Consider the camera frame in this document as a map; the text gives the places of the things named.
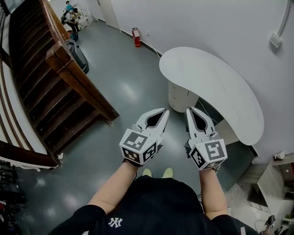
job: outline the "fire extinguisher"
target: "fire extinguisher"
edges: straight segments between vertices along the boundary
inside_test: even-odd
[[[140,39],[140,34],[139,34],[138,28],[132,28],[132,33],[133,33],[135,47],[140,47],[141,46],[141,39]]]

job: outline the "white tabletop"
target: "white tabletop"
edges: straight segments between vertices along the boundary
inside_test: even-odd
[[[264,119],[245,80],[232,67],[203,50],[177,47],[159,62],[162,74],[211,104],[230,124],[239,140],[254,145],[261,138]]]

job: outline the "door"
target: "door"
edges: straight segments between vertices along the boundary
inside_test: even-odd
[[[107,25],[120,29],[111,0],[97,0]]]

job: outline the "person in white shirt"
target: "person in white shirt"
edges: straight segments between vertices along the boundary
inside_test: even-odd
[[[65,15],[64,19],[66,24],[69,25],[75,33],[79,31],[78,23],[73,19],[73,15],[76,13],[78,13],[78,9],[74,8]]]

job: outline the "yellow-green shoe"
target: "yellow-green shoe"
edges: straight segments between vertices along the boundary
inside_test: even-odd
[[[146,168],[146,169],[143,171],[143,175],[142,175],[142,176],[144,176],[144,175],[148,175],[148,176],[152,177],[151,170],[149,170],[148,168]]]
[[[172,168],[167,168],[162,178],[173,178],[174,172]]]

